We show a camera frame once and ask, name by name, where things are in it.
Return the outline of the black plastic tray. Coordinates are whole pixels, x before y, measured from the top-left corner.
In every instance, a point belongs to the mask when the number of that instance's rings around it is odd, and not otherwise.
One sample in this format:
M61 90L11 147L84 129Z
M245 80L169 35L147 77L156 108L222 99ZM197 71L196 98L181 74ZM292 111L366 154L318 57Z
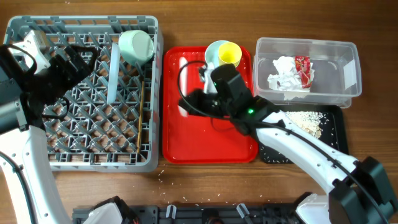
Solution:
M343 112L335 105L283 105L282 110L300 128L333 149L349 153Z

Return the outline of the white plastic fork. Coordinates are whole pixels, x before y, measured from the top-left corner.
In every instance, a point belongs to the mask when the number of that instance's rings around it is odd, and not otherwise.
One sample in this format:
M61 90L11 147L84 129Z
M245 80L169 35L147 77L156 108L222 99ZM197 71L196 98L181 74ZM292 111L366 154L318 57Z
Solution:
M211 73L215 69L214 63L210 62L204 71L204 93L205 94L217 94L217 90L213 80L211 78Z

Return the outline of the red snack wrapper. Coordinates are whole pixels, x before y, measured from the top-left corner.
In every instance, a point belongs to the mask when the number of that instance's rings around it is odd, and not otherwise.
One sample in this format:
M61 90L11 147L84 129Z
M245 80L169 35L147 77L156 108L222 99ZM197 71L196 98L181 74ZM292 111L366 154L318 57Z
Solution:
M296 71L301 79L302 88L310 88L314 77L310 58L306 56L295 56L294 62Z

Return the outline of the green bowl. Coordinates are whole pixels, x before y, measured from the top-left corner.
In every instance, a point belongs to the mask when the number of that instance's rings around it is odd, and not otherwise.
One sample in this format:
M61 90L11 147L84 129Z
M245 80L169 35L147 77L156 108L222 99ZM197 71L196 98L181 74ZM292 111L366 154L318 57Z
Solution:
M130 65L143 66L153 56L154 42L150 35L142 30L129 30L121 34L119 48L122 58Z

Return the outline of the wooden chopstick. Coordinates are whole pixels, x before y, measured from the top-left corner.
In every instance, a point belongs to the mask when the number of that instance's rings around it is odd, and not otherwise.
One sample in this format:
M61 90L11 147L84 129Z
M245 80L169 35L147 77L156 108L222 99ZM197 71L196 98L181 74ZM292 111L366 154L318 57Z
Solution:
M141 138L142 138L142 118L143 118L143 110L144 110L144 93L145 93L145 81L142 81L141 86L141 100L140 100L140 107L139 107L139 128L138 128L138 135L137 135L137 149L136 153L139 154L141 150Z

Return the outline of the white rice food waste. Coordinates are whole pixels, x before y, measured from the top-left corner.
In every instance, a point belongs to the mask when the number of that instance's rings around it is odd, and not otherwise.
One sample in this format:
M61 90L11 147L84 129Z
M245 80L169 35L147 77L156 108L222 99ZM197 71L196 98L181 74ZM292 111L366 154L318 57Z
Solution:
M287 117L298 127L334 149L339 149L335 120L331 113L315 111L289 111ZM276 150L259 144L260 158L266 164L291 164L292 161Z

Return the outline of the white napkin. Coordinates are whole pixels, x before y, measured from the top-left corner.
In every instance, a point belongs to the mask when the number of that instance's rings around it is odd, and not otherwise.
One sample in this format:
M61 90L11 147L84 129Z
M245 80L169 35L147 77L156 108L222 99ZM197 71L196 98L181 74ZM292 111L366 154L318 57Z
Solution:
M271 90L309 92L310 88L302 88L301 79L296 71L294 57L281 56L273 60L276 75L269 75L267 81Z

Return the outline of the light blue small bowl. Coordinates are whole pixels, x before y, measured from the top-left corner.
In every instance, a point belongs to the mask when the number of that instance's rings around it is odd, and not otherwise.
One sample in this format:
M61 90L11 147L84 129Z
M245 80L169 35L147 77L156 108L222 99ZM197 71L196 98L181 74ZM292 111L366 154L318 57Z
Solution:
M220 66L220 60L218 57L219 47L225 43L227 40L217 40L211 43L205 51L205 62L208 65L209 70L214 70L216 67Z

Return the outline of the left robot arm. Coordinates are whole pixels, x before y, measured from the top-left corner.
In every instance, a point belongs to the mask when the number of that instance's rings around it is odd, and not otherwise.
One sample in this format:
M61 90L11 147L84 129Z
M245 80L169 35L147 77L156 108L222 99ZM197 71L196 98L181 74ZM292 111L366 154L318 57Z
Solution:
M1 170L18 223L71 223L55 184L47 152L44 108L65 99L91 75L98 52L68 45L66 57L42 54L43 32L1 46Z

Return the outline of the clear plastic bin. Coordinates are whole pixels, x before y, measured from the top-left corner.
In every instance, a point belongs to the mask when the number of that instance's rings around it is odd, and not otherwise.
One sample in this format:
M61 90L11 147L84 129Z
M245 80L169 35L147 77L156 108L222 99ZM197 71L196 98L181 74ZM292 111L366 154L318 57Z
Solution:
M273 61L281 56L307 56L315 77L309 92L273 90L268 76L276 75ZM275 104L351 106L362 93L358 50L352 42L261 37L256 43L252 75L254 94Z

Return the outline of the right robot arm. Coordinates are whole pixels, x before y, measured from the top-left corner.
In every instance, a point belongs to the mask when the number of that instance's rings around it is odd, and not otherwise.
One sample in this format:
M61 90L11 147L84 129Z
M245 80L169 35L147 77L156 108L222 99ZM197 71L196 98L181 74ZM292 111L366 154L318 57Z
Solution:
M397 196L382 164L337 151L306 133L279 106L254 96L232 64L203 75L205 89L182 95L188 114L228 120L241 134L281 153L324 191L308 194L295 209L304 223L388 223Z

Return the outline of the yellow plastic cup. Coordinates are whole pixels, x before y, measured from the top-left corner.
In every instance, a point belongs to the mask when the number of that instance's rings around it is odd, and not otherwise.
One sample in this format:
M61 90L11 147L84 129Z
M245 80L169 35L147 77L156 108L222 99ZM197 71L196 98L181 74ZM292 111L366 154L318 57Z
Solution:
M233 64L235 67L238 67L242 55L242 50L238 44L234 42L225 42L218 48L219 66Z

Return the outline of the large light blue plate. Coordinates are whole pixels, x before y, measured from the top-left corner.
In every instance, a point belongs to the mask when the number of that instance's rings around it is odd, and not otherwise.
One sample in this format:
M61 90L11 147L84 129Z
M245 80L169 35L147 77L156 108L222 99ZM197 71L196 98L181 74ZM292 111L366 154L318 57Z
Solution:
M109 77L108 77L108 95L107 95L107 104L109 105L116 101L118 76L119 76L119 63L120 63L119 45L117 43L112 43L111 59L109 65Z

